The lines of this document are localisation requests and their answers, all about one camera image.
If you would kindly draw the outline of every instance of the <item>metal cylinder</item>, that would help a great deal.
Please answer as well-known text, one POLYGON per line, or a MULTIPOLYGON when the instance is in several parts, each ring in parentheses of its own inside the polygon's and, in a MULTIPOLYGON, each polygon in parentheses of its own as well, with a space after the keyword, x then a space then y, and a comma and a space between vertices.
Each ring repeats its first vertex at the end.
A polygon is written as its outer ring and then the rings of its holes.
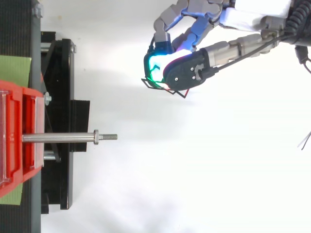
POLYGON ((41 43, 41 52, 47 53, 50 49, 51 43, 41 43))
POLYGON ((94 133, 34 133, 24 134, 24 143, 79 143, 94 142, 98 144, 100 140, 117 140, 116 134, 99 134, 98 130, 94 133))
POLYGON ((50 160, 50 161, 56 160, 54 152, 49 151, 49 150, 44 152, 43 158, 44 158, 44 160, 50 160))

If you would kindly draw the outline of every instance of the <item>black frame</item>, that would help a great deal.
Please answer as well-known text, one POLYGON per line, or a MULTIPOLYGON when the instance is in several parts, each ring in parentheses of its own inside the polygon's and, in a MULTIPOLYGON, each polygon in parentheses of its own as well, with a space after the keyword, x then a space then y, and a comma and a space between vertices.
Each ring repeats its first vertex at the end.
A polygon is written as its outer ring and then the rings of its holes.
MULTIPOLYGON (((46 132, 86 133, 89 101, 74 99, 73 42, 56 41, 54 32, 41 32, 41 42, 50 43, 47 53, 41 53, 44 87, 52 96, 46 106, 46 132)), ((46 144, 55 161, 45 161, 41 178, 41 212, 49 213, 49 204, 60 204, 62 210, 72 206, 73 152, 85 152, 86 143, 46 144)))

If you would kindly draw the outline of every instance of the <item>wire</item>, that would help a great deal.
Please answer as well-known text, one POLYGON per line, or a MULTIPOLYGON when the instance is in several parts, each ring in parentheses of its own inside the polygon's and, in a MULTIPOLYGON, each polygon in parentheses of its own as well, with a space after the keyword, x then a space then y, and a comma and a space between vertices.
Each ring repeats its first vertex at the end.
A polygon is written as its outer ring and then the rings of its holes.
POLYGON ((152 37, 147 53, 151 53, 154 50, 154 42, 155 42, 155 37, 152 37))
POLYGON ((303 66, 306 68, 306 70, 311 74, 311 70, 307 67, 307 63, 305 62, 303 66))
POLYGON ((291 36, 284 36, 284 35, 283 35, 283 36, 279 36, 279 37, 277 37, 277 38, 274 38, 273 40, 270 40, 269 42, 265 43, 264 45, 260 46, 259 48, 255 49, 254 51, 249 52, 248 54, 246 54, 246 55, 244 55, 244 56, 242 56, 242 57, 240 57, 240 58, 238 58, 238 59, 236 59, 236 60, 234 60, 234 61, 232 61, 232 62, 229 62, 229 63, 227 63, 227 64, 225 64, 225 65, 219 67, 218 70, 220 71, 220 70, 223 70, 223 69, 225 69, 225 68, 228 68, 228 67, 230 67, 230 66, 232 66, 232 65, 234 65, 234 64, 236 64, 236 63, 238 63, 238 62, 240 62, 240 61, 243 61, 243 60, 246 59, 246 58, 249 58, 249 57, 255 55, 256 53, 262 51, 263 49, 265 49, 265 48, 268 47, 269 45, 271 45, 271 44, 273 44, 273 43, 275 43, 275 42, 277 42, 277 41, 279 41, 279 40, 285 40, 285 39, 287 39, 287 38, 289 38, 289 37, 291 37, 291 36))
POLYGON ((303 149, 305 148, 305 146, 306 146, 308 140, 310 139, 310 137, 311 137, 311 132, 309 133, 309 135, 308 135, 308 137, 307 137, 307 140, 306 140, 306 142, 305 142, 305 144, 303 145, 303 147, 302 147, 301 150, 303 150, 303 149))
POLYGON ((151 43, 150 43, 150 47, 154 45, 155 42, 155 37, 152 37, 151 43))

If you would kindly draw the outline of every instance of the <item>robotic hand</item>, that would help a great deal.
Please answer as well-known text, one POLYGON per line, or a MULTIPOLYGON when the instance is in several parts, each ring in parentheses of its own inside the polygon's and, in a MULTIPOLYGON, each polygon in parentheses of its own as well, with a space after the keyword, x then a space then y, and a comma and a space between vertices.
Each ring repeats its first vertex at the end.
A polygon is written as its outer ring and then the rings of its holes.
POLYGON ((155 21, 155 35, 144 58, 144 83, 186 97, 220 70, 248 57, 269 53, 279 42, 296 47, 301 64, 311 45, 311 0, 178 0, 155 21), (183 16, 195 23, 171 42, 167 32, 183 16), (260 32, 196 51, 216 26, 260 32), (185 95, 180 91, 187 90, 185 95))

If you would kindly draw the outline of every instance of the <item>white backdrop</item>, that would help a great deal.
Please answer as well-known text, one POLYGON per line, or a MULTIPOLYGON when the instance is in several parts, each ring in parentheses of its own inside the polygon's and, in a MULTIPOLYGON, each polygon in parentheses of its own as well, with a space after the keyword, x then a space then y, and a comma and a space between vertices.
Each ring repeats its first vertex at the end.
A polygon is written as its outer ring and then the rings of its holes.
MULTIPOLYGON (((311 232, 311 75, 280 45, 191 90, 147 89, 153 21, 175 0, 42 0, 43 31, 78 47, 75 98, 89 131, 118 133, 74 157, 74 203, 43 233, 311 232)), ((193 22, 184 20, 174 38, 193 22)), ((246 35, 215 29, 202 46, 246 35)))

